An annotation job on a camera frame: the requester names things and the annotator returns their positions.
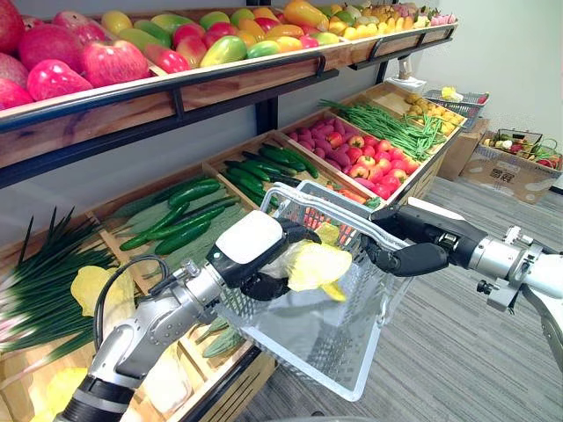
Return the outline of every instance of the metal wire basket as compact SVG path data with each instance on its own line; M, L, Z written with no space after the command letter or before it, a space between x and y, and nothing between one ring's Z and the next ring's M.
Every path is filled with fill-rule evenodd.
M486 94L474 94L469 92L467 94L462 94L464 96L463 101L455 102L448 101L442 98L442 91L440 90L430 90L424 93L424 98L429 99L433 103L439 104L440 106L446 107L454 113L461 114L467 121L465 122L463 128L465 132L469 132L475 126L477 118L483 111L489 98L487 97L485 101L480 104L479 99L484 97Z
M312 229L323 221L340 226L339 246L354 257L339 279L347 299L335 302L316 289L258 302L230 290L224 292L217 310L243 336L296 374L349 401L358 400L381 328L412 280L395 278L374 266L360 246L360 234L371 236L390 251L406 243L368 221L369 211L362 206L317 184L302 183L293 189L276 183L267 192L263 210L273 196L280 203L274 216Z

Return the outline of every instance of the green fruit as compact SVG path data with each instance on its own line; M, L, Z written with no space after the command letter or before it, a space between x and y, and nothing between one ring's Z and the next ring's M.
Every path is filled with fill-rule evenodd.
M275 41L261 41L254 44L248 49L248 58L255 59L265 55L277 55L280 52L280 46Z
M232 15L230 15L230 22L238 27L238 22L241 19L251 19L254 20L254 13L250 9L238 9Z
M144 50L147 44L160 44L160 41L152 35L135 28L127 28L122 30L119 33L119 37L122 40L126 40L135 44L135 46L141 51Z
M229 24L230 20L226 13L222 11L211 11L200 19L200 25L203 26L206 31L217 22L226 22Z
M246 57L246 44L239 37L227 35L217 41L203 56L200 67L237 62Z
M156 15L153 19L150 20L150 22L157 24L162 29L167 31L170 35L172 35L179 26L192 24L193 20L184 18L180 15L174 15L172 13L163 13L162 15Z
M162 29L157 24L154 24L146 19L137 20L133 25L134 28L140 29L141 31L145 31L149 35L152 35L158 40L158 43L164 47L170 48L172 45L172 39L170 38L170 34Z
M333 33L312 33L311 37L318 41L320 46L327 46L329 44L338 44L339 39Z
M334 16L337 17L338 19L340 19L346 25L354 26L355 19L352 18L352 15L349 12L347 12L347 11L337 11L334 14Z

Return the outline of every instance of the black cable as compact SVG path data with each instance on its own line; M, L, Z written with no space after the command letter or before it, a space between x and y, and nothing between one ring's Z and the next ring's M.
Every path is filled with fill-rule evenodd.
M96 352L99 350L99 347L102 345L102 341L104 340L104 304L106 303L107 292L109 292L109 289L113 285L113 282L116 281L120 275L122 275L130 266L141 261L157 261L160 265L160 272L162 274L163 280L167 279L170 275L168 265L157 255L142 255L140 257L131 259L129 262L127 262L127 264L118 268L118 270L109 278L107 283L104 285L101 292L99 292L98 300L96 301L96 306L94 307L93 337Z

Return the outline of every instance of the gray carpet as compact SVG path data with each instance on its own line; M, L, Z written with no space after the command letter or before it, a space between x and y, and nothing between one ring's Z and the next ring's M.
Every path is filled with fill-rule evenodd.
M563 250L563 196L531 206L474 185L437 179L427 200L502 236L519 224ZM563 378L534 309L515 315L486 305L477 275L459 268L419 277L384 328L363 397L349 403L279 368L240 422L364 416L379 422L555 422L563 420Z

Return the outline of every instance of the cardboard box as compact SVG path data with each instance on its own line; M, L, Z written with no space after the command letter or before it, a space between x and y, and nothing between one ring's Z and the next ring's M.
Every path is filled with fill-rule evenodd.
M453 181L459 176L488 126L489 119L478 119L471 132L460 132L457 135L454 144L446 151L438 171L439 178Z
M460 176L476 185L535 204L562 173L480 144Z

